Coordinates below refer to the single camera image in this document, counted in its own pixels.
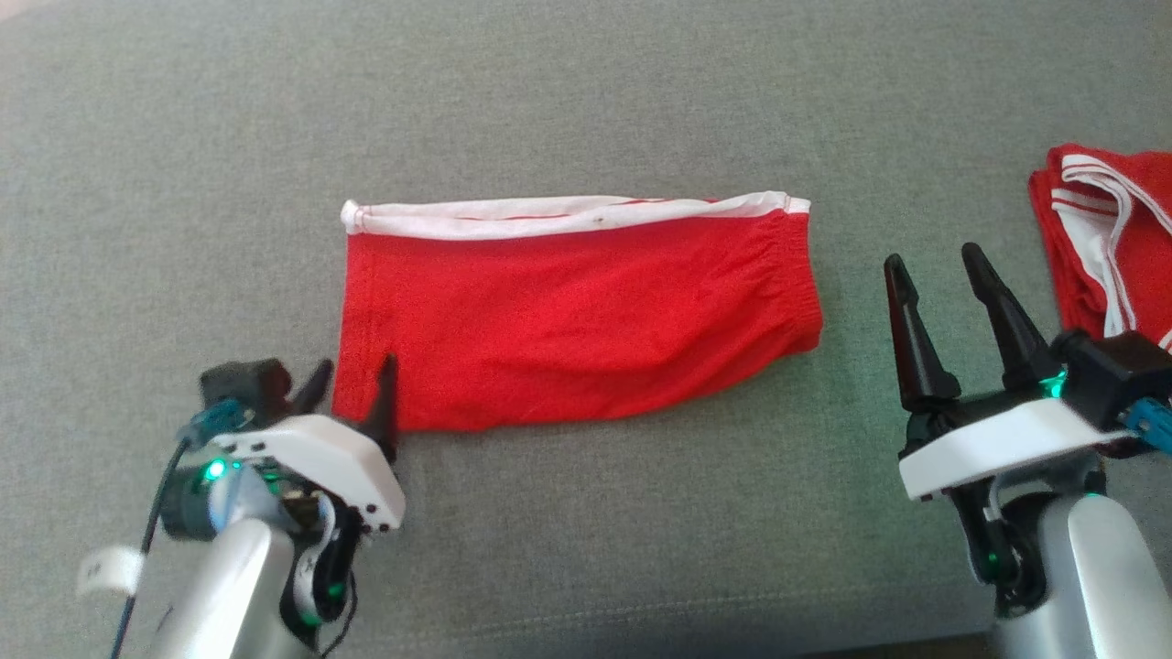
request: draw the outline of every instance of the folded red garment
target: folded red garment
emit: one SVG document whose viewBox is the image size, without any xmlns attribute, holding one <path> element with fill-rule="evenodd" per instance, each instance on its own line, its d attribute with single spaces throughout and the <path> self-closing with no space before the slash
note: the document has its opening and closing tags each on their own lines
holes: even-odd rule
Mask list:
<svg viewBox="0 0 1172 659">
<path fill-rule="evenodd" d="M 809 202 L 561 197 L 360 206 L 334 413 L 387 353 L 404 430 L 614 419 L 732 386 L 822 330 Z"/>
<path fill-rule="evenodd" d="M 1029 189 L 1063 325 L 1172 349 L 1172 154 L 1064 144 Z"/>
</svg>

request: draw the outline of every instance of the blue connector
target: blue connector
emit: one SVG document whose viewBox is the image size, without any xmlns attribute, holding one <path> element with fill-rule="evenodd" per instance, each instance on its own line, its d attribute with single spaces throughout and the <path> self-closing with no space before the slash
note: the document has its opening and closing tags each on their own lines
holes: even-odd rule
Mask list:
<svg viewBox="0 0 1172 659">
<path fill-rule="evenodd" d="M 1172 455 L 1172 409 L 1156 399 L 1140 399 L 1126 412 L 1123 424 L 1144 442 Z"/>
<path fill-rule="evenodd" d="M 224 399 L 196 414 L 176 433 L 176 441 L 188 442 L 188 450 L 199 450 L 216 435 L 243 430 L 252 422 L 252 410 L 236 399 Z"/>
</svg>

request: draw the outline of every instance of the stitching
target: stitching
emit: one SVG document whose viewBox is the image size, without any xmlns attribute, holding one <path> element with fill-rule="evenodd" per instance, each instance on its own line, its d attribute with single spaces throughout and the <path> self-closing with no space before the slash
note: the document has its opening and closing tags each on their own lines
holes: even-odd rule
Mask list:
<svg viewBox="0 0 1172 659">
<path fill-rule="evenodd" d="M 918 589 L 941 584 L 955 583 L 955 579 L 933 579 L 919 584 Z M 731 609 L 752 609 L 768 605 L 770 603 L 809 597 L 811 595 L 843 596 L 852 592 L 877 590 L 875 586 L 841 586 L 837 589 L 805 589 L 799 591 L 775 591 L 755 595 L 737 595 L 708 597 L 697 599 L 683 599 L 675 602 L 660 602 L 654 604 L 636 604 L 632 606 L 619 606 L 611 609 L 594 609 L 578 611 L 573 613 L 559 613 L 554 616 L 537 616 L 531 618 L 519 618 L 503 623 L 486 623 L 443 630 L 432 627 L 418 632 L 409 632 L 391 637 L 383 637 L 379 640 L 380 647 L 387 647 L 388 641 L 395 647 L 420 647 L 423 645 L 440 645 L 459 643 L 470 639 L 503 638 L 510 636 L 531 634 L 541 631 L 541 627 L 561 629 L 585 629 L 590 626 L 601 626 L 611 624 L 622 624 L 652 617 L 673 617 L 691 613 L 695 609 L 724 606 Z M 590 618 L 606 618 L 604 620 L 590 620 Z M 404 641 L 395 643 L 396 639 Z"/>
</svg>

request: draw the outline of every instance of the black cable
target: black cable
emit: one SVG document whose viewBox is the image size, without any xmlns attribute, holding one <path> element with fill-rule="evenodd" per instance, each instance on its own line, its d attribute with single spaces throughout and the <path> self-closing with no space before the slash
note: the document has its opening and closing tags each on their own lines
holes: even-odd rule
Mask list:
<svg viewBox="0 0 1172 659">
<path fill-rule="evenodd" d="M 146 552 L 150 551 L 150 545 L 155 542 L 155 526 L 158 525 L 159 509 L 163 507 L 163 490 L 166 488 L 166 482 L 171 478 L 171 474 L 175 473 L 175 468 L 179 464 L 179 458 L 183 454 L 188 451 L 188 447 L 191 446 L 191 440 L 184 437 L 179 440 L 179 446 L 175 448 L 175 455 L 171 456 L 171 461 L 166 463 L 166 468 L 163 470 L 163 478 L 158 482 L 158 489 L 155 490 L 155 501 L 150 504 L 150 515 L 146 517 L 146 531 L 143 534 L 143 542 L 138 548 L 139 553 L 143 558 L 146 557 Z M 122 606 L 122 619 L 118 621 L 118 631 L 114 637 L 114 647 L 110 650 L 110 659 L 118 659 L 122 654 L 122 644 L 127 640 L 127 630 L 130 629 L 130 613 L 135 610 L 135 596 L 130 595 L 127 597 L 127 603 Z"/>
<path fill-rule="evenodd" d="M 329 653 L 338 650 L 338 646 L 342 644 L 346 634 L 350 631 L 350 623 L 354 621 L 354 613 L 359 610 L 359 587 L 357 582 L 354 579 L 354 570 L 350 570 L 350 610 L 346 613 L 346 621 L 342 623 L 342 631 L 338 632 L 338 638 L 334 639 L 326 651 L 321 653 L 321 659 L 329 657 Z"/>
</svg>

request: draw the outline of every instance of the green led light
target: green led light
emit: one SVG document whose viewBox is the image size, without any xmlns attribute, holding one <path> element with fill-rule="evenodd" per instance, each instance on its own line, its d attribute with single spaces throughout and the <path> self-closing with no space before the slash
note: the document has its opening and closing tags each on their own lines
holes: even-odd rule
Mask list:
<svg viewBox="0 0 1172 659">
<path fill-rule="evenodd" d="M 227 466 L 224 464 L 223 460 L 213 460 L 207 464 L 207 469 L 204 470 L 204 478 L 214 481 L 223 476 L 226 470 Z"/>
<path fill-rule="evenodd" d="M 1042 387 L 1042 393 L 1056 399 L 1062 396 L 1062 386 L 1067 383 L 1067 372 L 1063 371 L 1054 378 L 1047 378 L 1045 380 L 1038 380 L 1037 385 Z"/>
</svg>

